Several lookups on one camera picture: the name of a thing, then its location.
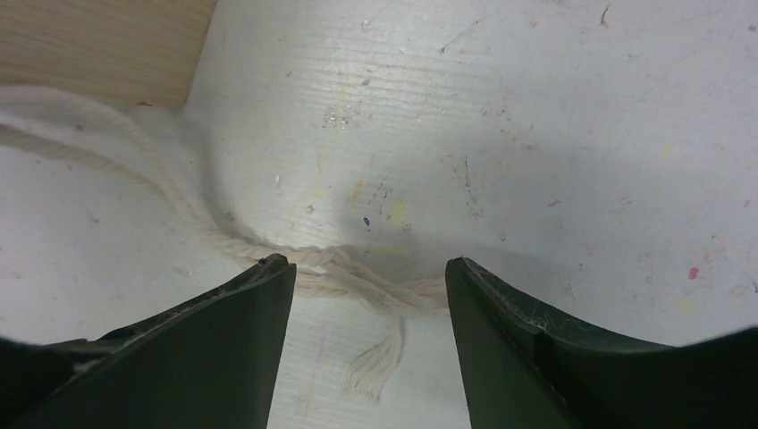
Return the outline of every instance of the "white rope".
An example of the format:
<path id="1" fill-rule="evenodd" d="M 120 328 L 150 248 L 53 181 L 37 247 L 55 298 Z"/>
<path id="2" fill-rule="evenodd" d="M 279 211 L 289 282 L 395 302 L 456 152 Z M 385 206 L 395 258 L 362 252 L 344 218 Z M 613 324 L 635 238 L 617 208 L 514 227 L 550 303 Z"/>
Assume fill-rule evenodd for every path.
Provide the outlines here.
<path id="1" fill-rule="evenodd" d="M 298 295 L 309 298 L 360 298 L 376 311 L 388 315 L 392 320 L 388 335 L 351 364 L 345 383 L 347 393 L 378 400 L 384 384 L 398 365 L 403 342 L 403 317 L 431 315 L 447 307 L 443 279 L 387 282 L 365 265 L 351 260 L 344 246 L 288 248 L 230 237 L 206 220 L 184 197 L 153 140 L 131 118 L 110 106 L 58 89 L 33 86 L 0 86 L 0 106 L 52 107 L 118 130 L 136 143 L 155 171 L 157 181 L 151 181 L 87 149 L 51 141 L 33 127 L 22 127 L 0 119 L 0 125 L 36 137 L 4 141 L 4 144 L 41 156 L 83 164 L 137 182 L 166 200 L 192 230 L 243 267 L 247 268 L 272 253 L 285 255 L 290 262 L 299 266 Z M 315 273 L 312 269 L 321 269 L 325 273 Z"/>

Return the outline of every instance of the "wooden board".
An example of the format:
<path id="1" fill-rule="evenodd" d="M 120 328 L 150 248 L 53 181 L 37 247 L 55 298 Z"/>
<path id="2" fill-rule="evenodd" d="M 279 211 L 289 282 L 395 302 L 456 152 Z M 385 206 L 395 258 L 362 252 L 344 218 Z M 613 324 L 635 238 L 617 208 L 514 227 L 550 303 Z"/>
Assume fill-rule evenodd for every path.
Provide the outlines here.
<path id="1" fill-rule="evenodd" d="M 216 0 L 4 0 L 0 84 L 182 105 Z"/>

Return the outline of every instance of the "frayed rope end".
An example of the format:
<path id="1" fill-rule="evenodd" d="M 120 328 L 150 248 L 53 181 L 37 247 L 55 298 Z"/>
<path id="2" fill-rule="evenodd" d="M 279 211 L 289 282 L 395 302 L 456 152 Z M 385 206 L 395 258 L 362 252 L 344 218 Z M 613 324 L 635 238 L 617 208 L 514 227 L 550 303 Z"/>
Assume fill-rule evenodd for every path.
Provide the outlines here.
<path id="1" fill-rule="evenodd" d="M 364 396 L 372 402 L 379 400 L 384 385 L 395 372 L 402 350 L 403 318 L 394 317 L 390 332 L 382 342 L 357 357 L 350 364 L 345 393 Z"/>

